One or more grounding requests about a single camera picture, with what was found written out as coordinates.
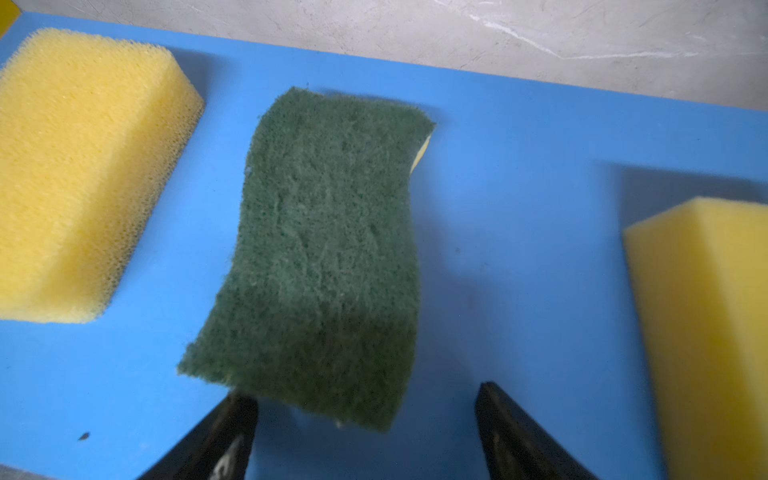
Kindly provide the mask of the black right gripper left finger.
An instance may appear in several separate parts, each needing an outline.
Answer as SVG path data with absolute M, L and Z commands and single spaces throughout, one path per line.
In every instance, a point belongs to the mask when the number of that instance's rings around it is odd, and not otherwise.
M 258 418 L 256 399 L 229 393 L 139 479 L 243 480 Z

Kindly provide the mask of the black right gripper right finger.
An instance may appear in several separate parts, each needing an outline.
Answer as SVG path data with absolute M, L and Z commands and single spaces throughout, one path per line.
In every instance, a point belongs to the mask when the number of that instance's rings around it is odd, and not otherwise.
M 492 479 L 597 480 L 497 383 L 480 385 L 475 417 Z

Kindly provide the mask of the dark green sponge curved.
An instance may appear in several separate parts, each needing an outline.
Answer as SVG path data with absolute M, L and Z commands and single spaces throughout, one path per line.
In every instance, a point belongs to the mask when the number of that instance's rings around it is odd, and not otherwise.
M 230 269 L 178 372 L 389 430 L 420 310 L 409 181 L 434 128 L 403 103 L 279 96 L 246 156 Z

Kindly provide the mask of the yellow sponge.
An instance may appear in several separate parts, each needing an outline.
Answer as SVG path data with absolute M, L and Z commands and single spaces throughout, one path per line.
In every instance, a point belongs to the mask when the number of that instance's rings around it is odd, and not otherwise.
M 1 316 L 108 307 L 204 110 L 166 48 L 29 35 L 1 71 Z
M 697 197 L 623 243 L 672 479 L 767 475 L 767 208 Z

